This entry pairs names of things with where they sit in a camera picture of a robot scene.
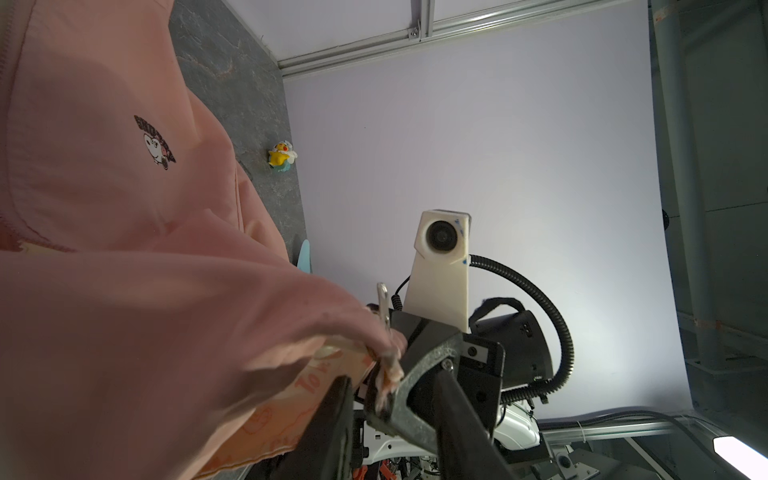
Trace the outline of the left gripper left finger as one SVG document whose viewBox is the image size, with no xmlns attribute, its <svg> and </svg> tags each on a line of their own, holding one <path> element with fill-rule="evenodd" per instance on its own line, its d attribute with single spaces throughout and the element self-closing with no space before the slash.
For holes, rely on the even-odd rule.
<svg viewBox="0 0 768 480">
<path fill-rule="evenodd" d="M 334 379 L 293 452 L 273 474 L 279 480 L 349 479 L 352 472 L 353 386 Z"/>
</svg>

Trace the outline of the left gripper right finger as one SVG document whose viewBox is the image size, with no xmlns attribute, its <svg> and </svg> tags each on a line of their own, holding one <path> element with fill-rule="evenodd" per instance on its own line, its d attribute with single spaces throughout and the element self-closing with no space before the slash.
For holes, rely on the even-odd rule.
<svg viewBox="0 0 768 480">
<path fill-rule="evenodd" d="M 515 478 L 457 380 L 447 371 L 436 374 L 433 413 L 441 479 Z"/>
</svg>

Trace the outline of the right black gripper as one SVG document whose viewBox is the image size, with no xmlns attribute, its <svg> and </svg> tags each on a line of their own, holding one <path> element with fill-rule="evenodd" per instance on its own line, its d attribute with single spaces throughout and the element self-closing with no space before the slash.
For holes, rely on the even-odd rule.
<svg viewBox="0 0 768 480">
<path fill-rule="evenodd" d="M 484 428 L 492 432 L 499 416 L 505 361 L 497 342 L 402 311 L 392 311 L 392 326 L 403 333 L 408 348 L 400 359 L 404 372 L 398 386 L 387 392 L 369 382 L 364 411 L 376 430 L 398 436 L 429 453 L 438 451 L 433 410 L 435 379 L 444 371 L 456 377 Z"/>
</svg>

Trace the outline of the pink Snoopy zip jacket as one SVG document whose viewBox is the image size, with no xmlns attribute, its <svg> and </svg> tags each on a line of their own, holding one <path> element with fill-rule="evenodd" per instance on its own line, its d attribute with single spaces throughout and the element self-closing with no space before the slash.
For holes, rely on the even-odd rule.
<svg viewBox="0 0 768 480">
<path fill-rule="evenodd" d="M 1 475 L 202 479 L 407 343 L 299 270 L 187 87 L 169 1 L 1 5 Z"/>
</svg>

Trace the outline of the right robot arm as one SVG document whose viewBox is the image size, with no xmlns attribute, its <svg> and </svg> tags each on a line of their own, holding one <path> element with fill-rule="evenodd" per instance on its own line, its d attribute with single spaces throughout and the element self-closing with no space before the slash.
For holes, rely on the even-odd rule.
<svg viewBox="0 0 768 480">
<path fill-rule="evenodd" d="M 390 318 L 408 340 L 405 377 L 381 413 L 371 387 L 358 420 L 353 452 L 369 478 L 427 474 L 431 457 L 441 479 L 510 479 L 549 457 L 533 414 L 533 401 L 547 402 L 569 380 L 575 350 L 568 326 L 554 303 L 512 268 L 474 255 L 474 268 L 494 273 L 525 292 L 553 324 L 561 360 L 552 365 L 534 314 L 511 297 L 484 300 L 469 318 L 469 330 L 405 313 L 398 300 Z"/>
</svg>

